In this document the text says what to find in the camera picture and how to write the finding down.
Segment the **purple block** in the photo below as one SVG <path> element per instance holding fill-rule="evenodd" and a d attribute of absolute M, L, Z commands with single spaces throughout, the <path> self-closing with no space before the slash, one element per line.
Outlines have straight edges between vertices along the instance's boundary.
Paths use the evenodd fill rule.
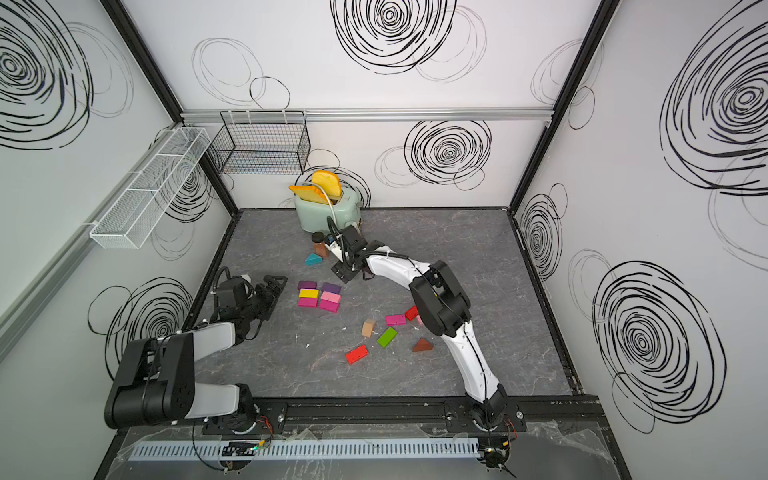
<path fill-rule="evenodd" d="M 316 290 L 317 283 L 315 281 L 299 281 L 297 288 L 299 290 Z"/>
<path fill-rule="evenodd" d="M 326 282 L 322 284 L 320 290 L 323 292 L 330 292 L 332 294 L 339 295 L 342 291 L 342 287 L 336 284 Z"/>

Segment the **light pink block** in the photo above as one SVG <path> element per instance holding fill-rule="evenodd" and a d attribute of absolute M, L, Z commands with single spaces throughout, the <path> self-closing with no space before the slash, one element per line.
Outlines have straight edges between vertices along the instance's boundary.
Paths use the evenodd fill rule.
<path fill-rule="evenodd" d="M 320 299 L 322 301 L 328 301 L 328 302 L 339 304 L 341 301 L 341 296 L 339 294 L 335 294 L 329 291 L 323 291 Z"/>

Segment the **yellow block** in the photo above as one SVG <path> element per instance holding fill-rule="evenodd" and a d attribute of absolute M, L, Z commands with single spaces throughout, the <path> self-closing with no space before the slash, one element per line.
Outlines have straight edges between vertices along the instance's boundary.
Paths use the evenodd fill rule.
<path fill-rule="evenodd" d="M 318 299 L 319 296 L 320 296 L 320 291 L 318 289 L 300 289 L 299 290 L 300 298 Z"/>

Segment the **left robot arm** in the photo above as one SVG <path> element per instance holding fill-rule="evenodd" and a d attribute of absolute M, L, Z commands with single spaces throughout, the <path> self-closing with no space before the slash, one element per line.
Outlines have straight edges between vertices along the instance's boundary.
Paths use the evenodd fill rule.
<path fill-rule="evenodd" d="M 211 420 L 236 434 L 250 432 L 260 414 L 248 385 L 196 380 L 195 363 L 254 340 L 274 312 L 288 278 L 266 275 L 253 284 L 244 275 L 214 287 L 211 319 L 190 331 L 130 342 L 104 409 L 112 429 Z"/>

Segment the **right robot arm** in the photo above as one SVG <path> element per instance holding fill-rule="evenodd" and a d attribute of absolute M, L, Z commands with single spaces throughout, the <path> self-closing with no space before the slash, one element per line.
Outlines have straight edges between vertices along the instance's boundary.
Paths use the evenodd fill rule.
<path fill-rule="evenodd" d="M 431 264 L 367 241 L 353 226 L 339 228 L 327 219 L 327 249 L 336 256 L 332 271 L 347 283 L 359 273 L 383 277 L 409 290 L 423 325 L 440 337 L 455 361 L 479 428 L 490 431 L 502 421 L 508 395 L 492 372 L 477 341 L 469 296 L 443 261 Z"/>

